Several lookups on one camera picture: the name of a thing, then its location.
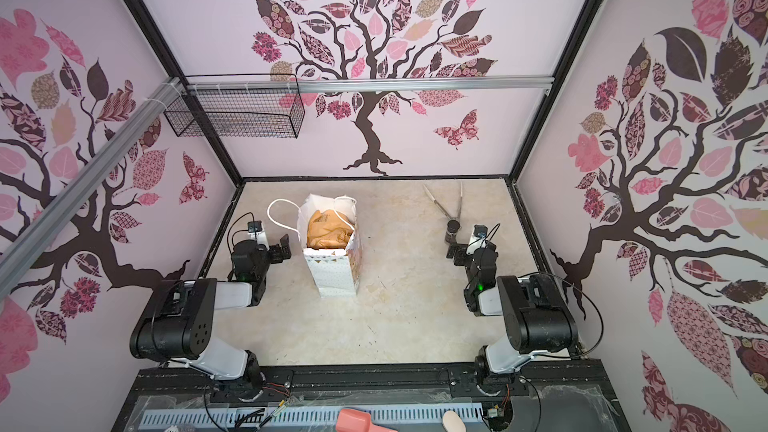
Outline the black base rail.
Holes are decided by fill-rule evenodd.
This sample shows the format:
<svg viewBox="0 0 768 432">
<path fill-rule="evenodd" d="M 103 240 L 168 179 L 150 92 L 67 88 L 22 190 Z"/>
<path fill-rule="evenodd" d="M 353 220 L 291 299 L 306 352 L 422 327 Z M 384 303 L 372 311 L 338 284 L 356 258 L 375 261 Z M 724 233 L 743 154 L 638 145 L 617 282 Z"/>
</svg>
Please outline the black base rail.
<svg viewBox="0 0 768 432">
<path fill-rule="evenodd" d="M 471 362 L 341 366 L 266 366 L 260 391 L 215 383 L 181 368 L 138 373 L 113 425 L 133 427 L 147 410 L 272 407 L 254 427 L 161 431 L 332 431 L 331 426 L 269 427 L 287 407 L 477 403 L 480 423 L 470 431 L 627 431 L 630 425 L 598 360 L 542 361 L 514 376 L 490 378 L 483 387 Z M 378 425 L 399 431 L 438 431 L 440 424 Z"/>
</svg>

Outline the aluminium rail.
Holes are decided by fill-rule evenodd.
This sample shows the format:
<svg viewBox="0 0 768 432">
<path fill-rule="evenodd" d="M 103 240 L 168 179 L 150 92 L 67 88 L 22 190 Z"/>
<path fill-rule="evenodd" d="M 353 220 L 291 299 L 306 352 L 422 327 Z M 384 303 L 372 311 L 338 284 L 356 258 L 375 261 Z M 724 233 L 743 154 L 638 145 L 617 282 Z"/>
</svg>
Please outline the aluminium rail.
<svg viewBox="0 0 768 432">
<path fill-rule="evenodd" d="M 224 81 L 211 76 L 210 81 L 190 82 L 190 93 L 212 91 L 255 92 L 262 90 L 297 93 L 341 93 L 377 91 L 480 90 L 480 89 L 543 89 L 554 83 L 551 76 L 483 76 L 442 78 L 396 78 L 354 80 L 288 80 L 288 81 Z"/>
<path fill-rule="evenodd" d="M 138 110 L 119 128 L 116 135 L 71 180 L 42 211 L 41 216 L 6 249 L 1 260 L 1 296 L 6 297 L 32 268 L 36 259 L 54 242 L 56 236 L 76 215 L 91 193 L 106 179 L 133 143 L 152 122 L 183 95 L 184 87 L 176 77 L 158 85 Z"/>
</svg>

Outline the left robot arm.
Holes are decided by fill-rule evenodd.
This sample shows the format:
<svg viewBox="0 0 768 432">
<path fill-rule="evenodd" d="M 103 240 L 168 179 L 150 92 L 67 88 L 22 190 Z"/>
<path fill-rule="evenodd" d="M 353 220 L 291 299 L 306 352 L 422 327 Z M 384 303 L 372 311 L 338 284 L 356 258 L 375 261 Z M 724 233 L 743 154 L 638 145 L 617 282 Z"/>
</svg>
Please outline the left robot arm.
<svg viewBox="0 0 768 432">
<path fill-rule="evenodd" d="M 248 239 L 233 246 L 233 270 L 226 281 L 161 281 L 131 333 L 132 356 L 190 367 L 219 382 L 261 388 L 265 378 L 256 355 L 217 337 L 214 313 L 258 306 L 270 266 L 291 256 L 287 235 L 274 245 Z"/>
</svg>

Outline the aluminium rail back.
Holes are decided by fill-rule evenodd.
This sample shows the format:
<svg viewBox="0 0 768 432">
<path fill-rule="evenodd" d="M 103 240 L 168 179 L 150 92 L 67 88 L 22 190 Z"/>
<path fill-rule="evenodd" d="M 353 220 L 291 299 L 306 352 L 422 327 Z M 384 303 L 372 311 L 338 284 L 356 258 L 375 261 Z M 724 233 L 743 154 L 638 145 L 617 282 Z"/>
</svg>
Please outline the aluminium rail back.
<svg viewBox="0 0 768 432">
<path fill-rule="evenodd" d="M 262 90 L 297 93 L 341 93 L 377 91 L 480 90 L 480 89 L 543 89 L 554 83 L 551 76 L 483 76 L 442 78 L 396 78 L 354 80 L 288 80 L 288 81 L 224 81 L 211 76 L 210 81 L 190 82 L 190 93 L 212 91 L 255 92 Z"/>
</svg>

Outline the beige round object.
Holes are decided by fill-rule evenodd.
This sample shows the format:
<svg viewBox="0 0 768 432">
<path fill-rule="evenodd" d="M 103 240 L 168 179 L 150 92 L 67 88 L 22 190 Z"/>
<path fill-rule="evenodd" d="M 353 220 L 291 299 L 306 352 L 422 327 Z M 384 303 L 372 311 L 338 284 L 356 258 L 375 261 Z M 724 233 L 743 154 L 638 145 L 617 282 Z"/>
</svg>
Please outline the beige round object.
<svg viewBox="0 0 768 432">
<path fill-rule="evenodd" d="M 445 432 L 466 432 L 466 425 L 453 410 L 446 411 L 442 416 L 442 426 Z"/>
</svg>

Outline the aluminium rail left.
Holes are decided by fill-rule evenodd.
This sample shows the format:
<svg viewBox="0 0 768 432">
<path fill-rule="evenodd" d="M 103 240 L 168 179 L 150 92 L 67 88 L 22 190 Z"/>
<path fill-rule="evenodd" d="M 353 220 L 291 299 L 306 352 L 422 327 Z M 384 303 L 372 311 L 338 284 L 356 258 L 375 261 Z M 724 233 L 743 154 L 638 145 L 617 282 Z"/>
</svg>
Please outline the aluminium rail left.
<svg viewBox="0 0 768 432">
<path fill-rule="evenodd" d="M 119 128 L 116 135 L 71 180 L 42 211 L 41 216 L 6 249 L 1 260 L 1 296 L 6 297 L 32 268 L 36 259 L 54 242 L 56 236 L 76 215 L 91 193 L 106 179 L 133 143 L 152 122 L 183 95 L 184 87 L 176 77 L 158 85 L 138 110 Z"/>
</svg>

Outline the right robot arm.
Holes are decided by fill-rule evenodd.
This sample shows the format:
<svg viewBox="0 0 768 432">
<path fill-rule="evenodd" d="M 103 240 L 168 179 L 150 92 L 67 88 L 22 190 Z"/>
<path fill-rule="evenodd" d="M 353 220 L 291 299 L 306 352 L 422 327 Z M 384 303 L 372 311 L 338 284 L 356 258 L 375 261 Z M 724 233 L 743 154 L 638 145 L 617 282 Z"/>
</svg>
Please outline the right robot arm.
<svg viewBox="0 0 768 432">
<path fill-rule="evenodd" d="M 501 337 L 483 346 L 475 358 L 478 386 L 490 378 L 514 376 L 538 357 L 557 356 L 577 345 L 576 322 L 553 275 L 500 276 L 495 245 L 479 240 L 450 244 L 446 258 L 465 269 L 463 298 L 468 311 L 503 319 Z"/>
</svg>

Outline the pink plastic scoop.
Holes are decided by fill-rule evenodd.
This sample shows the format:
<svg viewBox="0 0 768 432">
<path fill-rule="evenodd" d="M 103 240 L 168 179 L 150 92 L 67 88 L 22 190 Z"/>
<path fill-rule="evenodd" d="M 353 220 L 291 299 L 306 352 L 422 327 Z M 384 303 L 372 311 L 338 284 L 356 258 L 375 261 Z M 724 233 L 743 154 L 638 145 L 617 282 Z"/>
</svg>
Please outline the pink plastic scoop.
<svg viewBox="0 0 768 432">
<path fill-rule="evenodd" d="M 374 424 L 369 413 L 350 408 L 339 411 L 335 430 L 337 432 L 396 432 L 394 429 Z"/>
</svg>

